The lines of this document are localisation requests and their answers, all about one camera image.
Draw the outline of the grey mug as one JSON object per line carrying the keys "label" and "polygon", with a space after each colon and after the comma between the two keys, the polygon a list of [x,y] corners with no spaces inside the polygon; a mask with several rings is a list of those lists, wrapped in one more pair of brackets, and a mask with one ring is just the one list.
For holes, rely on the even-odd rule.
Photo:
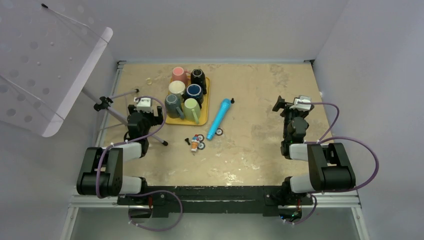
{"label": "grey mug", "polygon": [[165,99],[167,115],[172,119],[184,119],[185,115],[182,108],[180,97],[175,94],[169,94]]}

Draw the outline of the light green mug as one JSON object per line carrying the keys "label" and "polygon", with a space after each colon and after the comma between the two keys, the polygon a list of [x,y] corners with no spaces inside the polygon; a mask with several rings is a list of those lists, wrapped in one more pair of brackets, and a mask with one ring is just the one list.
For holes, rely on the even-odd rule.
{"label": "light green mug", "polygon": [[196,125],[200,124],[201,109],[196,99],[186,99],[183,104],[183,111],[187,121],[194,122]]}

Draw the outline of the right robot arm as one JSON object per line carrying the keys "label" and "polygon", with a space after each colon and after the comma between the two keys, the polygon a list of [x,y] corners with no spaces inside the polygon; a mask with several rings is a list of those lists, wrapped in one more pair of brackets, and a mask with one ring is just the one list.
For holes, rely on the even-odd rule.
{"label": "right robot arm", "polygon": [[309,128],[306,117],[313,109],[311,98],[303,95],[293,102],[279,96],[272,108],[274,112],[281,110],[284,119],[282,156],[308,164],[308,173],[284,180],[280,196],[288,204],[298,200],[301,194],[350,190],[356,185],[356,176],[342,143],[305,142]]}

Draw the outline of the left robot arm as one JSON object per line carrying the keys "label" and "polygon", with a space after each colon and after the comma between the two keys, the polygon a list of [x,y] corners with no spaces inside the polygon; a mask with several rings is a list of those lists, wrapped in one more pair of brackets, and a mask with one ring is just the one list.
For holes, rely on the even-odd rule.
{"label": "left robot arm", "polygon": [[86,149],[76,182],[79,195],[97,196],[100,199],[129,195],[138,205],[148,201],[146,179],[124,175],[123,165],[126,161],[140,159],[147,154],[151,127],[164,123],[163,108],[158,106],[156,109],[157,113],[154,113],[129,105],[123,143]]}

